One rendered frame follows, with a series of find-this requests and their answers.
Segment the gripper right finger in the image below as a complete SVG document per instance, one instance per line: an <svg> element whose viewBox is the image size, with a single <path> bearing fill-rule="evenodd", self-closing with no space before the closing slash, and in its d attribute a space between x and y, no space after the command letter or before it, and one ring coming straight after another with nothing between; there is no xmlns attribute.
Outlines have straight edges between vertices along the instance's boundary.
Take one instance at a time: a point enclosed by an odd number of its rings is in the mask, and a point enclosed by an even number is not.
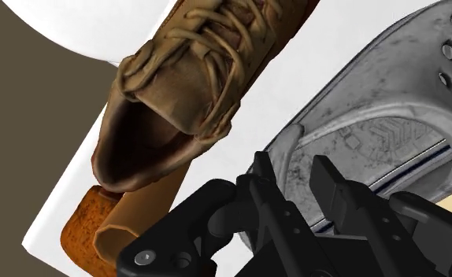
<svg viewBox="0 0 452 277"><path fill-rule="evenodd" d="M406 191L385 200L322 155L309 187L340 234L367 239L384 277L452 277L452 212Z"/></svg>

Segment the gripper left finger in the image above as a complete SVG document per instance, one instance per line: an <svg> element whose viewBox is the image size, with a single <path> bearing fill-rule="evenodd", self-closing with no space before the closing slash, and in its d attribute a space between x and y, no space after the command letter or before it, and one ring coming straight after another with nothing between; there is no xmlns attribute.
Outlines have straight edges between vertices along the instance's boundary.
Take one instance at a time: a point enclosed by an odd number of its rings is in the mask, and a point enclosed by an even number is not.
<svg viewBox="0 0 452 277"><path fill-rule="evenodd" d="M213 255L235 233L254 236L254 255L235 277L311 277L302 255L313 233L276 185L269 155L235 183L212 179L126 246L117 277L217 277Z"/></svg>

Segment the orange and tan tube object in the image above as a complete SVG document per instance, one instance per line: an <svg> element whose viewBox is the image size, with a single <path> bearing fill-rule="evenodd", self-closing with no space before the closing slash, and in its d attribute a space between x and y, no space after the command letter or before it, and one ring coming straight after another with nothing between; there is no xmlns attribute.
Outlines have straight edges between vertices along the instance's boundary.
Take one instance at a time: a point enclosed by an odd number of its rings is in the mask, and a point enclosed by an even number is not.
<svg viewBox="0 0 452 277"><path fill-rule="evenodd" d="M117 277L120 251L170 210L190 165L125 194L89 189L61 231L61 247L93 277Z"/></svg>

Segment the brown lace-up boot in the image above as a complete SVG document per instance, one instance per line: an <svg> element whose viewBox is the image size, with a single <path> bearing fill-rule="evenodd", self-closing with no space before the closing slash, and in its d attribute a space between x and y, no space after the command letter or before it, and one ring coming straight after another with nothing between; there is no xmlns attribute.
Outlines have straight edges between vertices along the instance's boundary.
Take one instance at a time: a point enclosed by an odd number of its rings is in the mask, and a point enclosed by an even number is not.
<svg viewBox="0 0 452 277"><path fill-rule="evenodd" d="M225 137L240 102L319 0L176 0L122 60L91 158L113 193L138 190Z"/></svg>

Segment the grey white sneaker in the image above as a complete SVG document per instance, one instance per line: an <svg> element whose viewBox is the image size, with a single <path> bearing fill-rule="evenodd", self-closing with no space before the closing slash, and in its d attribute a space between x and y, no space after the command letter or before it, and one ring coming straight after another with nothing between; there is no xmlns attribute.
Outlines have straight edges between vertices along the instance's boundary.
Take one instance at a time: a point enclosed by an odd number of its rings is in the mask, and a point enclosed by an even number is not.
<svg viewBox="0 0 452 277"><path fill-rule="evenodd" d="M382 198L452 195L452 0L392 24L362 49L268 144L281 192L330 233L309 188L325 155Z"/></svg>

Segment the white table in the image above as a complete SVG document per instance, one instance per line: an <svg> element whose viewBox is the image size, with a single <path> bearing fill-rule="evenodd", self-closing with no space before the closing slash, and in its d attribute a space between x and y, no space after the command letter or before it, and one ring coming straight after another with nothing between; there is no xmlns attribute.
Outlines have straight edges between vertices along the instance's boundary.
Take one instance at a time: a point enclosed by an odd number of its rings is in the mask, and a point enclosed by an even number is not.
<svg viewBox="0 0 452 277"><path fill-rule="evenodd" d="M262 150L363 46L396 20L434 1L321 0L242 100L229 136L192 162L175 204L209 179L234 180L244 173L254 152ZM96 183L90 158L101 122L98 118L93 123L22 242L32 256L69 277L90 277L64 253L60 234Z"/></svg>

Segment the white round object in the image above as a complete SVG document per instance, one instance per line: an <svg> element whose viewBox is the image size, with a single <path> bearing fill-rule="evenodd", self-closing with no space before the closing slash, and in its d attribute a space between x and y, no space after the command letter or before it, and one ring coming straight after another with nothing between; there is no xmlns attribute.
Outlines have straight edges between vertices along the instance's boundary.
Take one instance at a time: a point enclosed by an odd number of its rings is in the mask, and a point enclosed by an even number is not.
<svg viewBox="0 0 452 277"><path fill-rule="evenodd" d="M64 48L118 65L151 39L176 0L2 0Z"/></svg>

